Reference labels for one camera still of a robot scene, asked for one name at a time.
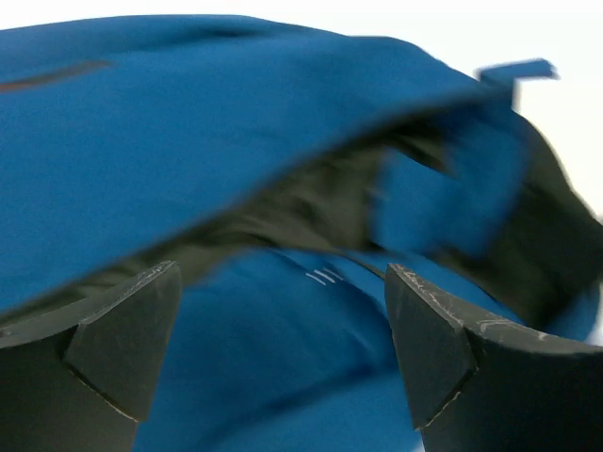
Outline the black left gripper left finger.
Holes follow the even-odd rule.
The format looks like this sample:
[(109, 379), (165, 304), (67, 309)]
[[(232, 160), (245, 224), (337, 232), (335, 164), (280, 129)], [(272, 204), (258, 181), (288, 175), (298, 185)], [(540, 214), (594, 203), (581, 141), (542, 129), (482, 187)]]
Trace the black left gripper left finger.
[(2, 312), (2, 450), (132, 450), (181, 287), (178, 264), (164, 262), (86, 298)]

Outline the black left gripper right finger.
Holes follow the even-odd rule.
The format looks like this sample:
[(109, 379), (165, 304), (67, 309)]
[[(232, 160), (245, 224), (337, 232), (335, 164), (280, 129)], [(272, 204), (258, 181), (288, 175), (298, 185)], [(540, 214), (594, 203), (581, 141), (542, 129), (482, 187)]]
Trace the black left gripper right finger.
[(392, 265), (385, 299), (428, 451), (598, 451), (602, 350), (460, 299)]

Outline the blue and black jacket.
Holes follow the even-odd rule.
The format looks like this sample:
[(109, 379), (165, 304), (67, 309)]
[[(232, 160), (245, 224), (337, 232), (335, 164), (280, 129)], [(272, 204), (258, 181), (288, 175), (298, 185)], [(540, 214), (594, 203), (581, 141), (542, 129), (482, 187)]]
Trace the blue and black jacket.
[(164, 262), (181, 297), (130, 451), (428, 451), (385, 277), (592, 345), (602, 226), (517, 84), (245, 16), (1, 34), (1, 314)]

